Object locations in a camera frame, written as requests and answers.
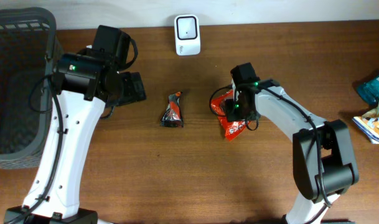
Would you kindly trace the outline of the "red Hacks candy bag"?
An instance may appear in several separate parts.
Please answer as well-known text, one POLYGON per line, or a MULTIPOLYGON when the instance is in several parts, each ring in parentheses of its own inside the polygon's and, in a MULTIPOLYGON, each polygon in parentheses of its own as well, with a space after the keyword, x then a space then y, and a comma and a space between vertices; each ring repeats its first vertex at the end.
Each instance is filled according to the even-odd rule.
POLYGON ((224 112, 224 106, 225 103, 228 102, 228 100, 233 99, 233 92, 229 90, 228 92, 211 99, 211 109, 216 114, 218 114, 217 118, 224 130, 225 139, 228 141, 234 140, 239 134, 241 134, 245 129, 245 122, 244 121, 228 121, 226 117, 223 117, 225 115, 224 112))

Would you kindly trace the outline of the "black snack bag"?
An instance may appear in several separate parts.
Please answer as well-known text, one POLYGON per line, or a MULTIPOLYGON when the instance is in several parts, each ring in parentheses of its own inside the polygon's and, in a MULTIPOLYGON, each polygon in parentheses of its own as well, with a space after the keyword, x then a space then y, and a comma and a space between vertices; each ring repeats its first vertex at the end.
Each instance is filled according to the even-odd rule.
POLYGON ((179 106, 181 91, 168 96, 168 104, 165 113, 160 120, 160 126, 167 128, 183 128, 184 120, 179 106))

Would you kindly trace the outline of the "grey plastic mesh basket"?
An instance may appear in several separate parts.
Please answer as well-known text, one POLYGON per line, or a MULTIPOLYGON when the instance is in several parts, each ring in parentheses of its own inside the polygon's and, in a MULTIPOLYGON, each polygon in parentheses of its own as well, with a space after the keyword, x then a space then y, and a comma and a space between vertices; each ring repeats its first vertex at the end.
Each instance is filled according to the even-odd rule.
POLYGON ((54 15, 41 7, 0 10, 0 169, 37 167, 52 97, 41 82, 63 49, 54 15))

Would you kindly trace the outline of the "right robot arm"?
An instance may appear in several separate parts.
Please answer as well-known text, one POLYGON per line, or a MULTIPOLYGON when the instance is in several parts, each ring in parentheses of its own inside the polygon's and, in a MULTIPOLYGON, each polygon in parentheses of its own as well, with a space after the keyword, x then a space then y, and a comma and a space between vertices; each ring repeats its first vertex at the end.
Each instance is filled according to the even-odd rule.
POLYGON ((292 142, 293 177, 299 191, 282 223, 322 223, 342 194, 359 181, 347 125, 327 121, 292 99, 273 79, 261 80, 250 63, 231 69, 229 121, 258 122, 264 116, 292 142))

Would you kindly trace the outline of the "yellow wet wipes pack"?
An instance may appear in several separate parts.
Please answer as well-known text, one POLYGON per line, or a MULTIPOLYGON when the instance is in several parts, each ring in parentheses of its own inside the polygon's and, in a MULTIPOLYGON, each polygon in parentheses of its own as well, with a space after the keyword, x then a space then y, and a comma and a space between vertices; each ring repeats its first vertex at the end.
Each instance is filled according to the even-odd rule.
POLYGON ((367 135, 372 144, 379 144, 379 102, 376 108, 362 116, 355 116, 352 120, 367 135))

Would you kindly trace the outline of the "blue Listerine mouthwash bottle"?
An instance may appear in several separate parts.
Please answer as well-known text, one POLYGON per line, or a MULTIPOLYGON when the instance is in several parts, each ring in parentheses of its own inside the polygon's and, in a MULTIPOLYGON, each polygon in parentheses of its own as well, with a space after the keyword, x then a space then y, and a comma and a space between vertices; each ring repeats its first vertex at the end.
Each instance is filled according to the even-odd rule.
POLYGON ((356 88, 358 95, 369 105, 375 105, 379 101, 379 74, 370 81, 356 88))

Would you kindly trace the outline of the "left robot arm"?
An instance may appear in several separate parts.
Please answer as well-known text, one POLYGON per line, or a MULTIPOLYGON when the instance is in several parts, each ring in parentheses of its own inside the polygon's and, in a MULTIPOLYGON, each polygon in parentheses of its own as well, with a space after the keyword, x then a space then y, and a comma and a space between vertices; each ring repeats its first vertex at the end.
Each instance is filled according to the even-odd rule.
POLYGON ((129 71, 128 52, 136 48, 121 29, 99 26, 91 47, 63 54, 40 80, 52 96, 52 119, 32 187, 22 205, 6 210, 6 223, 100 222, 80 207, 80 182, 99 120, 146 99, 140 74, 129 71))

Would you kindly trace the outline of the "white barcode scanner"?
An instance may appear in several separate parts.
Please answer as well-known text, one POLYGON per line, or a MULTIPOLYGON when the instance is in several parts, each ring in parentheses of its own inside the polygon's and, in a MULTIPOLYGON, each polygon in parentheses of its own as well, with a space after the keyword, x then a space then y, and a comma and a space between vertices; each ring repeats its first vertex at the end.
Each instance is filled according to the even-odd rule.
POLYGON ((175 51, 179 56, 200 53, 199 19, 193 14, 179 15, 174 18, 175 51))

